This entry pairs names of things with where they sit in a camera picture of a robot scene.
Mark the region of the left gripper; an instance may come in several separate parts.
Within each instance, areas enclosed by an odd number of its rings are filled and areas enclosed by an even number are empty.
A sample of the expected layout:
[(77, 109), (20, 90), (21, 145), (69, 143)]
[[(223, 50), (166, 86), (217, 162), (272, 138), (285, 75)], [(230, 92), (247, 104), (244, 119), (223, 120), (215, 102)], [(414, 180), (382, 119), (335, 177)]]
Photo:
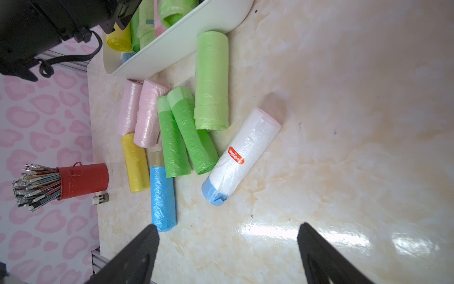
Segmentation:
[(106, 34), (125, 30), (141, 0), (125, 1), (1, 1), (1, 74), (36, 82), (31, 71), (39, 67), (41, 76), (50, 78), (53, 65), (63, 62), (86, 62), (99, 53), (39, 59), (38, 55), (75, 39), (78, 43), (101, 37), (93, 27)]

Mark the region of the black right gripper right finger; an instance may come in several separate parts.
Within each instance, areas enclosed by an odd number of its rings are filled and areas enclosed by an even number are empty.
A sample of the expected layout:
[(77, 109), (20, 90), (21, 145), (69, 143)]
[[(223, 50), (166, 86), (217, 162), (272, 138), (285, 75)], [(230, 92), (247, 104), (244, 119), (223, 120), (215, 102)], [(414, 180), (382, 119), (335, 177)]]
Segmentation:
[(371, 283), (309, 223), (300, 226), (297, 243), (309, 284)]

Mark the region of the light green roll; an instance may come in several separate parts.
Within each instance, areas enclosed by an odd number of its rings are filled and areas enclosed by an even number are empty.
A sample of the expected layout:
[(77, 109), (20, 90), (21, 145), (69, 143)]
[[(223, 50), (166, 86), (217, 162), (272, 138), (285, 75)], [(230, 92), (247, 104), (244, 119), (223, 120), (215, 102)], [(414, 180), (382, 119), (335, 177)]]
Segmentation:
[(199, 5), (199, 0), (162, 0), (158, 4), (161, 24), (169, 29)]
[(223, 131), (229, 127), (229, 41), (207, 31), (197, 38), (194, 119), (198, 130)]

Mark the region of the white roll with blue end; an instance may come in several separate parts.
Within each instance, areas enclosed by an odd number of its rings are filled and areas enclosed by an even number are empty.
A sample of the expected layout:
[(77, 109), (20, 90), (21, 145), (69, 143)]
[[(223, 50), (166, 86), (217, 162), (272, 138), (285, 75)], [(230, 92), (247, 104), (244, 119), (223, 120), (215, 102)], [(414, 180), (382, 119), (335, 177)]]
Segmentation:
[(236, 190), (281, 129), (271, 115), (254, 108), (202, 185), (209, 203), (221, 206)]

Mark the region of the bright green roll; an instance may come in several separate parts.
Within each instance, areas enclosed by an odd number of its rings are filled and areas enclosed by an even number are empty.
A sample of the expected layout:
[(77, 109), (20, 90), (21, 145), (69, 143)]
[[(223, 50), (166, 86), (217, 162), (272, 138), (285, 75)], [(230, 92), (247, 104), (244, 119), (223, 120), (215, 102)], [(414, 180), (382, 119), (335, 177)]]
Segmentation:
[(139, 23), (140, 23), (140, 19), (139, 19), (139, 9), (138, 9), (130, 21), (131, 45), (132, 45), (132, 51), (135, 53), (138, 53), (140, 50), (140, 40), (137, 36)]

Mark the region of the blue trash bag roll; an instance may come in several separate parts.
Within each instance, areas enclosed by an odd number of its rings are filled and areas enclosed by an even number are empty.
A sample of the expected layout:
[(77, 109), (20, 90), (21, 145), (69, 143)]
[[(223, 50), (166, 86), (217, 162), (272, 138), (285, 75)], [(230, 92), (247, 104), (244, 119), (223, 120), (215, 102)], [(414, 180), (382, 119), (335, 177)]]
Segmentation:
[(166, 176), (163, 151), (149, 156), (151, 182), (152, 223), (159, 232), (167, 232), (177, 226), (174, 180)]

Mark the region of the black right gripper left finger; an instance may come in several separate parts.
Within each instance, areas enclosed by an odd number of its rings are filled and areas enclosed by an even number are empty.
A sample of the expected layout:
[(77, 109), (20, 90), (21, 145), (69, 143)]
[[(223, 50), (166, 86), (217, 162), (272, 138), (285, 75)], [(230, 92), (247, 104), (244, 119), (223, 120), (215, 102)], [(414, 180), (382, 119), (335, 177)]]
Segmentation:
[(153, 224), (146, 226), (88, 283), (150, 284), (159, 243), (157, 227)]

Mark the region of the yellow trash bag roll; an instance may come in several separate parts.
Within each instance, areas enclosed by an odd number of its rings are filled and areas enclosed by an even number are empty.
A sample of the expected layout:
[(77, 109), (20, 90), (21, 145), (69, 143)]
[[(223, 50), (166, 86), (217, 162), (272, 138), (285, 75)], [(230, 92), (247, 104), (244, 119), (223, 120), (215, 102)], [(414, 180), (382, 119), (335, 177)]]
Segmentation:
[(114, 25), (114, 31), (106, 34), (107, 45), (117, 52), (130, 52), (132, 50), (131, 28), (127, 26), (124, 30), (120, 29), (117, 23)]
[(150, 189), (150, 173), (144, 148), (134, 143), (134, 134), (126, 134), (121, 139), (131, 193)]

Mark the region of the pink roll with white label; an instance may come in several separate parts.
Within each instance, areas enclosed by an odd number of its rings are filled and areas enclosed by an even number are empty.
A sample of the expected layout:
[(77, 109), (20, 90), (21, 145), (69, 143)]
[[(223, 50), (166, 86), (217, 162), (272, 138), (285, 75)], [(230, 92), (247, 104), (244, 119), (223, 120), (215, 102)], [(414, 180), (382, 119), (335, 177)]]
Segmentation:
[(154, 29), (156, 37), (159, 37), (166, 31), (166, 28), (162, 25), (159, 16), (159, 0), (154, 0)]

